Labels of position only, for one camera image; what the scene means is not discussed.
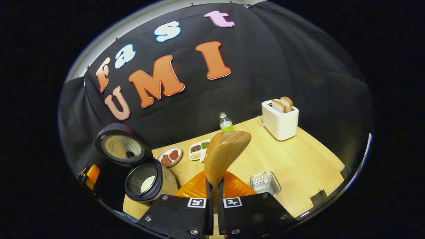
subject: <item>wooden spatula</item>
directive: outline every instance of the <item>wooden spatula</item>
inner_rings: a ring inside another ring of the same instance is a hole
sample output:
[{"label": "wooden spatula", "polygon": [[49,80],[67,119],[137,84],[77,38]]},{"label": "wooden spatula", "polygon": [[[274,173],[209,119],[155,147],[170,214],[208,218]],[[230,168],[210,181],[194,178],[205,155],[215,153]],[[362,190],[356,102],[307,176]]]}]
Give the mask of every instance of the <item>wooden spatula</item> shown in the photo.
[{"label": "wooden spatula", "polygon": [[239,157],[251,141],[251,134],[244,131],[228,131],[216,134],[205,154],[205,175],[210,182],[214,212],[217,211],[219,185],[224,173]]}]

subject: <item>water bottle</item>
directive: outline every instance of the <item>water bottle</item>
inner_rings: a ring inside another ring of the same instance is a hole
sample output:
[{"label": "water bottle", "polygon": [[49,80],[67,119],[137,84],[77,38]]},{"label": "water bottle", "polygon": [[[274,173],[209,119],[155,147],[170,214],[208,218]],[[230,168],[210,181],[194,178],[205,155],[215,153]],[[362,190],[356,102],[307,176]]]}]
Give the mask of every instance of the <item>water bottle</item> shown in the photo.
[{"label": "water bottle", "polygon": [[220,113],[220,128],[221,131],[233,131],[233,124],[229,118],[227,118],[226,113]]}]

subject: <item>white plate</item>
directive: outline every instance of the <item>white plate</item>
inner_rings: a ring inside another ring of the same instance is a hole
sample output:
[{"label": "white plate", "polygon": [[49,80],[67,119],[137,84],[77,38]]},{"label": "white plate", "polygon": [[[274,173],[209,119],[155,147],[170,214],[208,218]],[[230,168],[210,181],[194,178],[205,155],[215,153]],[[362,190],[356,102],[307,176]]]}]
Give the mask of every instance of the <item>white plate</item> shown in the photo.
[{"label": "white plate", "polygon": [[[177,150],[178,153],[178,157],[176,160],[172,160],[170,158],[170,153],[173,152],[174,150]],[[156,160],[158,160],[159,162],[161,162],[162,160],[162,156],[164,156],[165,154],[168,154],[168,158],[171,160],[171,163],[167,166],[165,166],[166,168],[172,167],[173,165],[175,165],[178,161],[180,161],[181,159],[181,148],[178,146],[171,146],[169,148],[164,149],[156,158]]]},{"label": "white plate", "polygon": [[[200,162],[203,162],[204,159],[205,159],[205,153],[207,152],[207,148],[202,148],[202,143],[210,142],[210,141],[211,141],[210,139],[207,139],[207,140],[204,140],[204,141],[197,142],[196,144],[192,144],[189,147],[189,159],[192,160],[192,161],[199,160]],[[191,153],[190,150],[192,149],[192,147],[197,146],[197,145],[199,145],[201,149]],[[192,159],[192,155],[194,155],[194,154],[201,154],[201,157]]]}]

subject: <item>toast slice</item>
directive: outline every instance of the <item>toast slice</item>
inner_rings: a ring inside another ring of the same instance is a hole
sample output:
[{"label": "toast slice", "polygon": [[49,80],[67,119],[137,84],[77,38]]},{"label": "toast slice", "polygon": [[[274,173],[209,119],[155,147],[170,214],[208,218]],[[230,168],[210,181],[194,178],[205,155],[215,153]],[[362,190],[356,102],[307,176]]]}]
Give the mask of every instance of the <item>toast slice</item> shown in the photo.
[{"label": "toast slice", "polygon": [[282,104],[282,102],[277,100],[272,100],[272,108],[281,113],[286,112],[286,105]]},{"label": "toast slice", "polygon": [[286,106],[286,110],[284,111],[284,113],[288,113],[294,110],[294,108],[292,107],[292,100],[286,96],[281,97],[280,98],[280,102],[283,103]]}]

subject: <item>metal basket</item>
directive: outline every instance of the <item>metal basket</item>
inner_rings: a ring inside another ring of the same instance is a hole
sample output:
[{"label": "metal basket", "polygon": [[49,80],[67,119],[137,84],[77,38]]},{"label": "metal basket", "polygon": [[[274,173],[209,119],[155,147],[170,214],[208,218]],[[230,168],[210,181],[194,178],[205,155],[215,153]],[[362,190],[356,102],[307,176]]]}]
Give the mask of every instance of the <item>metal basket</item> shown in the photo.
[{"label": "metal basket", "polygon": [[249,179],[251,188],[257,193],[270,193],[276,196],[282,189],[275,174],[271,171],[256,174]]}]

